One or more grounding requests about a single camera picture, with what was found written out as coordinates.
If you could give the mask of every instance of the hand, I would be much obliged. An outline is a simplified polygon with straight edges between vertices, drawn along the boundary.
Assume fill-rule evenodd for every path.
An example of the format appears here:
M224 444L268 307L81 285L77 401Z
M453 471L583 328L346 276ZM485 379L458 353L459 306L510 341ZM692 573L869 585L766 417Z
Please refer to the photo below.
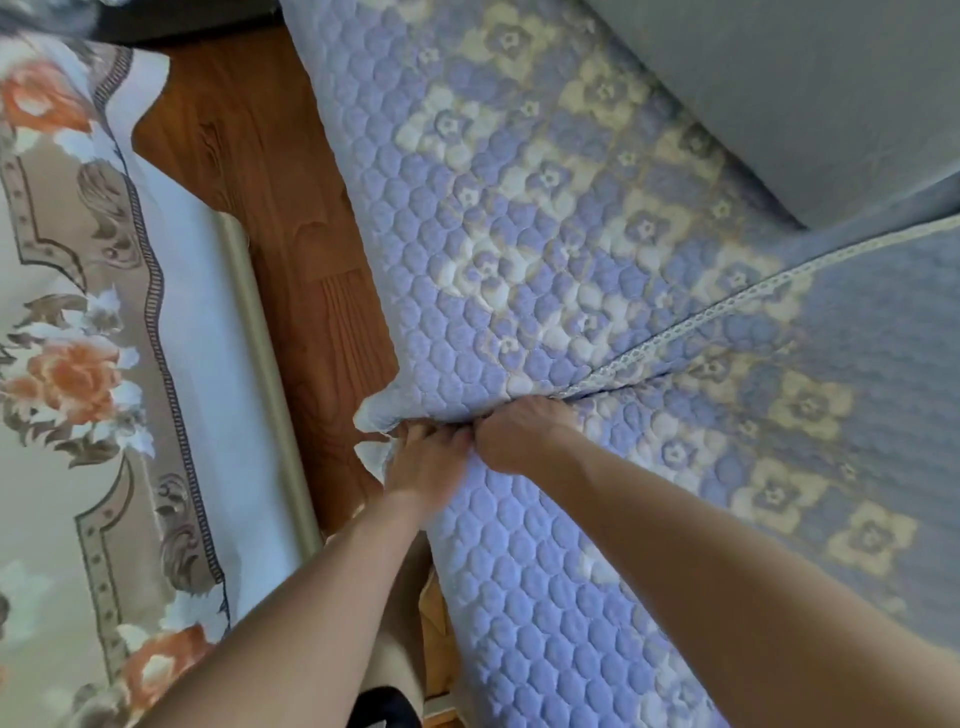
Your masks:
M580 430L568 404L546 397L521 397L474 423L477 454L500 473L521 473L538 457L540 446L562 430Z
M400 426L398 439L384 489L411 496L423 525L446 507L460 487L473 443L472 428L414 421Z

